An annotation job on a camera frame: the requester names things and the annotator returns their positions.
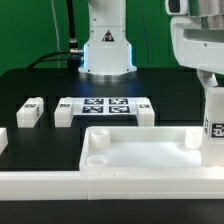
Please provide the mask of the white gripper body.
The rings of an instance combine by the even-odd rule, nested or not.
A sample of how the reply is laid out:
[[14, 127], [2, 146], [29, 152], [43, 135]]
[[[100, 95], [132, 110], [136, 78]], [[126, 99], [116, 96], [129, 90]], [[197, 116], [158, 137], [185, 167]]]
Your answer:
[[175, 16], [170, 31], [181, 66], [224, 75], [224, 29], [202, 29], [196, 18]]

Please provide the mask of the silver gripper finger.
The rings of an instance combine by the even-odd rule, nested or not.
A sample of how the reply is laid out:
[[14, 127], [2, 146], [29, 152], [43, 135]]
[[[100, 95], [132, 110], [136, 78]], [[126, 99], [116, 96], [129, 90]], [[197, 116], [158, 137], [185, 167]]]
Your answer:
[[197, 76], [205, 90], [207, 90], [208, 88], [213, 88], [218, 86], [216, 76], [213, 72], [198, 70]]

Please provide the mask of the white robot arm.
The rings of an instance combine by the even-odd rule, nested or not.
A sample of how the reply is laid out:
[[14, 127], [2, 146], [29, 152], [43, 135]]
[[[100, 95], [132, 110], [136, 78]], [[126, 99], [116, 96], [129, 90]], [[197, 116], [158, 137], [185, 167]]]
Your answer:
[[[83, 48], [80, 75], [116, 81], [137, 70], [126, 39], [126, 0], [88, 0], [90, 37]], [[179, 65], [193, 68], [206, 88], [224, 75], [224, 0], [165, 0]]]

